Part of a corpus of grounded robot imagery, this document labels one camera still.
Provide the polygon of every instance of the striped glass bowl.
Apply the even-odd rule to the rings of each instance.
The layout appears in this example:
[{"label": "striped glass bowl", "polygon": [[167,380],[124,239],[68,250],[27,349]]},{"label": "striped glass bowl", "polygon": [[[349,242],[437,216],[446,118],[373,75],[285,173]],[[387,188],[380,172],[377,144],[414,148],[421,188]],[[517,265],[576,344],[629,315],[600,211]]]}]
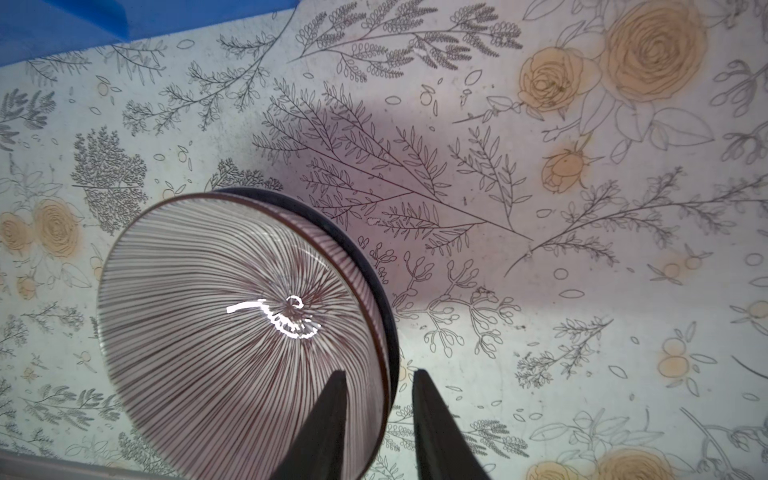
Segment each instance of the striped glass bowl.
[{"label": "striped glass bowl", "polygon": [[145,211],[104,265],[98,322],[127,414],[187,478],[269,478],[337,369],[343,478],[382,441],[399,371],[386,296],[352,241],[288,197],[235,188]]}]

